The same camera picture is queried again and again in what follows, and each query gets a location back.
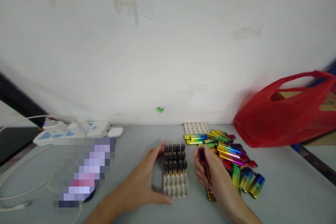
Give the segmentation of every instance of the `power strip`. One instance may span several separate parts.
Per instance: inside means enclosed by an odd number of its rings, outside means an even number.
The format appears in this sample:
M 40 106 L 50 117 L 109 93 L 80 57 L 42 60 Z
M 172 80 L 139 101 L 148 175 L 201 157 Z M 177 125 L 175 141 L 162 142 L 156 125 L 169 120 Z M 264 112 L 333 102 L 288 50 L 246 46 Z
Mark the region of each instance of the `power strip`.
M 90 128 L 86 132 L 86 138 L 104 137 L 110 125 L 111 123 L 109 121 L 89 122 Z M 71 131 L 66 134 L 53 134 L 49 131 L 42 131 L 35 137 L 33 143 L 39 146 L 51 145 L 59 138 L 78 138 L 78 136 L 73 134 Z

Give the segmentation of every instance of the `right hand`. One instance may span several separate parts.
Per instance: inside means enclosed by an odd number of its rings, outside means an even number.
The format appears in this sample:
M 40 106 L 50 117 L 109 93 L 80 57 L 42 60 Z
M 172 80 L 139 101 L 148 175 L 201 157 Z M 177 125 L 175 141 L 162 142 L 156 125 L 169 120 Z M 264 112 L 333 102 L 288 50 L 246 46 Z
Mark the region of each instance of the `right hand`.
M 206 178 L 203 166 L 200 163 L 200 157 L 198 154 L 199 147 L 204 147 L 205 157 L 210 170 L 210 181 Z M 239 196 L 229 173 L 224 167 L 221 159 L 216 156 L 216 154 L 213 153 L 207 145 L 199 147 L 195 149 L 193 154 L 198 181 L 213 192 L 216 200 L 222 205 L 228 214 L 235 214 L 235 212 L 238 211 L 245 203 Z

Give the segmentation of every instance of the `computer mouse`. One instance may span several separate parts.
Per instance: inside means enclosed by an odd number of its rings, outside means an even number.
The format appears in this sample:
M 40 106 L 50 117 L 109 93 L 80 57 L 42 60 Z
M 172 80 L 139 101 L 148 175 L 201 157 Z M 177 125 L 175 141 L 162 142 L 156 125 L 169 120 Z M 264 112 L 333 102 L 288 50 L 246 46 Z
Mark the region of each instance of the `computer mouse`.
M 108 131 L 107 137 L 114 138 L 114 137 L 120 137 L 124 132 L 124 129 L 121 127 L 112 128 Z

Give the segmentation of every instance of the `gray table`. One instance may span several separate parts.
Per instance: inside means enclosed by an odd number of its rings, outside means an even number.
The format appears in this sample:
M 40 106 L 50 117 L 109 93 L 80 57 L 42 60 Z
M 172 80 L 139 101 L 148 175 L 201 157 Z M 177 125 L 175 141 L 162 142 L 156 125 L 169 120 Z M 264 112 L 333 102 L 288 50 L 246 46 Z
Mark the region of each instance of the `gray table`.
M 291 147 L 249 148 L 239 137 L 233 126 L 209 126 L 237 136 L 248 156 L 259 165 L 255 169 L 266 182 L 257 200 L 243 194 L 247 205 L 258 215 L 263 223 L 335 223 L 336 222 L 336 187 L 323 177 L 315 168 L 298 155 Z M 115 160 L 111 162 L 111 173 L 94 195 L 93 199 L 83 204 L 83 210 L 77 223 L 83 222 L 93 211 L 98 202 L 115 189 L 136 167 L 149 147 L 156 146 L 162 140 L 167 143 L 183 143 L 182 126 L 134 126 L 126 127 L 124 134 L 117 139 Z M 37 147 L 29 155 L 44 147 Z M 187 172 L 189 196 L 177 199 L 172 206 L 146 205 L 139 210 L 120 216 L 116 223 L 223 223 L 217 203 L 207 200 L 205 188 L 196 178 L 193 166 L 193 150 L 187 146 L 186 154 L 189 168 Z M 33 158 L 12 177 L 2 196 L 11 196 L 26 192 L 50 178 L 54 166 L 62 153 L 47 150 Z M 162 188 L 162 164 L 159 159 L 153 171 L 153 185 Z M 46 187 L 23 196 L 0 202 L 3 205 L 15 205 L 28 199 L 38 199 L 24 210 L 0 212 L 1 223 L 64 223 L 71 224 L 78 210 L 60 214 L 53 208 L 53 195 Z

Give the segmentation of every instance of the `forearm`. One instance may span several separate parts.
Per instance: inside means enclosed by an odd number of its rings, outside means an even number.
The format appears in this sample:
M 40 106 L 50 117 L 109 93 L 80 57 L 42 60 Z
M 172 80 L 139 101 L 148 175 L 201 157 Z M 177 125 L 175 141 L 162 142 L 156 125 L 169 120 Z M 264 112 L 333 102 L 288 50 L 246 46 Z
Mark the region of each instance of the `forearm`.
M 123 214 L 123 210 L 120 208 L 119 200 L 115 191 L 113 191 L 103 198 L 103 200 L 86 219 L 84 224 L 110 224 L 121 214 Z
M 238 211 L 229 213 L 230 219 L 235 224 L 262 224 L 254 212 L 245 204 Z

